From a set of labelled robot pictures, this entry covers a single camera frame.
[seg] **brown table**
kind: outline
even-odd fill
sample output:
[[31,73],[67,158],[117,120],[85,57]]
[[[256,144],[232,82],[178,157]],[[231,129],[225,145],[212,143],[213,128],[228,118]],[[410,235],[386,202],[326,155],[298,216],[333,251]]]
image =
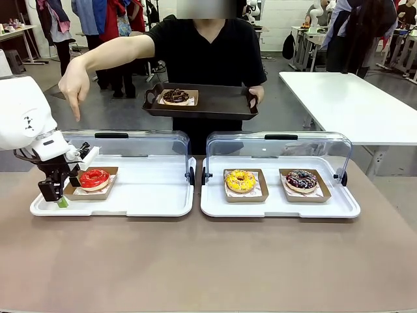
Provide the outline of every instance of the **brown table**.
[[356,220],[40,218],[42,174],[0,202],[0,308],[41,312],[417,308],[417,236],[359,168]]

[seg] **yellow frosted donut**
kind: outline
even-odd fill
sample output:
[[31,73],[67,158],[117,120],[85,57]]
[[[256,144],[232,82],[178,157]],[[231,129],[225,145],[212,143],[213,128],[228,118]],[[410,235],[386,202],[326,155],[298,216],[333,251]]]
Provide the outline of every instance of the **yellow frosted donut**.
[[256,179],[254,174],[248,171],[234,170],[227,174],[226,184],[230,190],[245,194],[255,187]]

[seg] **person's left hand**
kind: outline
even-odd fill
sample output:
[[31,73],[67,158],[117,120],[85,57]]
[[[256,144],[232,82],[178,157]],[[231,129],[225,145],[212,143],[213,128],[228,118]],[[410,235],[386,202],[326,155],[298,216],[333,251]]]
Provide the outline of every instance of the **person's left hand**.
[[[250,87],[249,92],[258,97],[258,104],[260,104],[265,96],[265,90],[262,86]],[[256,99],[250,101],[250,108],[252,109],[256,104]]]

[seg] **cardboard box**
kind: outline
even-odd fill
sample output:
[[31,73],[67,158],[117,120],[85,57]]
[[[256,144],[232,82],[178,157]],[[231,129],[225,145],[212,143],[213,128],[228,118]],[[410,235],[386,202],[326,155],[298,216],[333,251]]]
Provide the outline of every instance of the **cardboard box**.
[[[157,103],[163,104],[165,106],[167,106],[167,105],[168,106],[174,106],[174,104],[165,104],[165,102],[163,100],[164,94],[166,94],[170,90],[172,90],[172,89],[164,89],[162,91],[162,93],[158,96]],[[196,106],[198,104],[198,90],[184,90],[184,91],[186,93],[188,93],[188,95],[190,96],[190,99],[194,98],[194,103],[193,104],[187,104],[186,106]]]
[[247,169],[247,168],[233,168],[233,169],[226,169],[223,170],[223,177],[226,177],[226,172],[229,171],[234,171],[234,170],[242,170],[242,171],[252,171],[253,173],[257,173],[258,174],[258,182],[259,182],[259,186],[261,187],[261,194],[262,196],[256,196],[256,197],[245,197],[245,194],[242,194],[242,196],[239,197],[230,197],[227,195],[226,193],[226,189],[228,188],[226,183],[225,183],[225,197],[226,197],[226,201],[230,202],[230,203],[238,203],[238,202],[264,202],[268,197],[269,197],[269,191],[268,191],[268,187],[266,185],[266,181],[265,181],[265,177],[263,175],[262,170],[260,169]]
[[294,171],[294,170],[309,171],[310,173],[314,174],[317,177],[317,180],[319,182],[319,186],[320,186],[321,191],[323,193],[323,197],[320,197],[320,196],[316,196],[316,197],[315,196],[304,196],[304,197],[292,196],[292,195],[289,194],[288,190],[283,185],[282,188],[284,189],[284,193],[287,196],[288,202],[313,202],[313,203],[323,203],[323,202],[326,202],[327,200],[329,200],[332,197],[329,189],[327,188],[326,184],[323,181],[323,178],[321,178],[321,176],[320,176],[320,174],[319,174],[319,172],[317,170],[309,170],[309,169],[305,169],[305,168],[280,169],[280,181],[281,181],[281,176],[282,175],[283,176],[287,176],[287,174],[290,171]]
[[[76,191],[77,188],[79,187],[73,187],[70,183],[67,184],[67,186],[64,189],[64,196],[67,197],[69,200],[71,201],[75,201],[75,200],[106,200],[107,197],[109,196],[111,189],[113,188],[116,178],[117,178],[117,171],[119,170],[119,168],[114,168],[114,167],[101,167],[101,168],[88,168],[87,171],[91,171],[91,170],[104,170],[106,172],[108,172],[110,174],[110,176],[114,175],[114,179],[110,181],[109,185],[108,185],[108,189],[106,190],[105,193],[103,194],[95,194],[95,193],[91,193],[91,194],[74,194],[74,192]],[[83,173],[85,173],[86,171],[80,171],[78,173],[78,179],[81,177],[81,175],[83,175]]]

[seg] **dark frosted donut with sprinkles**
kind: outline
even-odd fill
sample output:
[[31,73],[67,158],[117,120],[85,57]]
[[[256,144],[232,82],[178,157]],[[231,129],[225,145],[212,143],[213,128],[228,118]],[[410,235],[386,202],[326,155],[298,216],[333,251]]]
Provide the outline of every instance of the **dark frosted donut with sprinkles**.
[[289,188],[303,194],[313,192],[318,183],[314,174],[304,170],[290,171],[285,178]]

